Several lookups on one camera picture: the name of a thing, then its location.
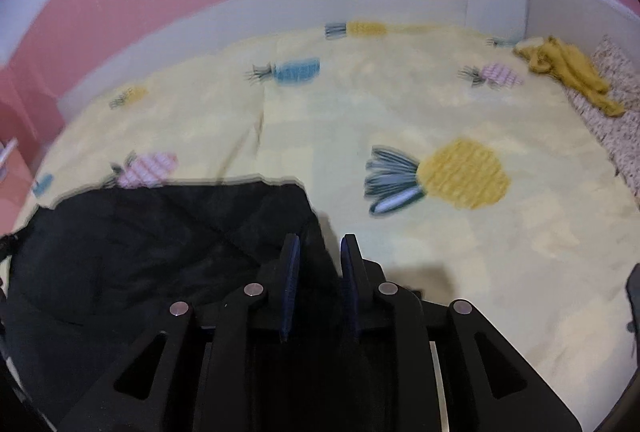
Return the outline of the pink bedside cabinet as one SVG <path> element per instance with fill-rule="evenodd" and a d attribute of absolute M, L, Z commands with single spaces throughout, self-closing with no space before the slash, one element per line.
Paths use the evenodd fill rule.
<path fill-rule="evenodd" d="M 32 191 L 32 172 L 12 138 L 1 145 L 0 230 L 9 233 Z"/>

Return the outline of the mustard yellow crumpled cloth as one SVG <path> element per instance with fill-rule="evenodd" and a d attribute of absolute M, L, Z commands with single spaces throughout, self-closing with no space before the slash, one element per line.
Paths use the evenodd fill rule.
<path fill-rule="evenodd" d="M 611 85 L 576 45 L 548 36 L 520 42 L 514 46 L 513 53 L 527 62 L 530 72 L 548 74 L 606 116 L 618 118 L 626 112 L 620 102 L 608 96 Z"/>

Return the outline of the yellow pineapple print bedsheet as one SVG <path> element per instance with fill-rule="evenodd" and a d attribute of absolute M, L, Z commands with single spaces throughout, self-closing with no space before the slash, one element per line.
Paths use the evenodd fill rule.
<path fill-rule="evenodd" d="M 426 159 L 459 138 L 510 178 L 492 206 L 428 195 L 374 218 L 363 197 L 375 145 Z M 295 178 L 387 274 L 437 301 L 465 298 L 595 429 L 636 368 L 625 284 L 639 209 L 562 86 L 457 27 L 329 40 L 265 36 L 119 79 L 70 122 L 23 209 L 107 177 L 131 154 L 171 152 L 176 180 Z"/>

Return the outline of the black large garment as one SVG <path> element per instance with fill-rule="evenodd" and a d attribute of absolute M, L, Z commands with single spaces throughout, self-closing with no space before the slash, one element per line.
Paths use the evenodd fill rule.
<path fill-rule="evenodd" d="M 299 289 L 337 274 L 302 186 L 263 181 L 101 187 L 35 210 L 1 241 L 6 347 L 36 408 L 59 423 L 177 301 L 222 300 L 300 240 Z"/>

